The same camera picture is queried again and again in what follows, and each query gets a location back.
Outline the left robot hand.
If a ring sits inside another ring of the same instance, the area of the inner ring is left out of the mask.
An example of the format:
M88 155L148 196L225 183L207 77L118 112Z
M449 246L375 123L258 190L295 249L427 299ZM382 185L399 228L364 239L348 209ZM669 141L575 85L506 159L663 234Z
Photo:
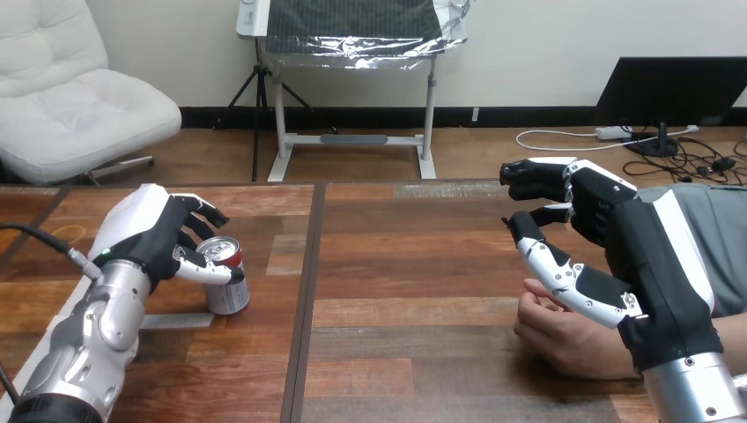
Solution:
M148 276L151 288L174 277L233 285L245 280L244 270L206 258L183 230L187 227L205 241L228 221L219 208L196 194L143 184L107 214L88 256L99 267L112 260L134 263Z

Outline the person's hand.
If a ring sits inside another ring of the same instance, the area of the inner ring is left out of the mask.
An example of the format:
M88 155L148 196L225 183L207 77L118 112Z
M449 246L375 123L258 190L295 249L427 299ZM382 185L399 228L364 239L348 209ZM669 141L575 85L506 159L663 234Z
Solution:
M514 333L560 374L590 380L636 379L618 332L570 310L536 279L522 281Z

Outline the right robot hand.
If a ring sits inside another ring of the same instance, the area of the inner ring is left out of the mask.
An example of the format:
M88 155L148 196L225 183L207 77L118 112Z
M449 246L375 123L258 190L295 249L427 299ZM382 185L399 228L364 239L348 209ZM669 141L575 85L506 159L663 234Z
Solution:
M499 180L513 200L549 200L507 219L516 248L554 298L617 330L638 370L723 352L706 266L672 192L646 202L631 183L575 157L505 163ZM552 245L542 228L553 222L602 247L609 269Z

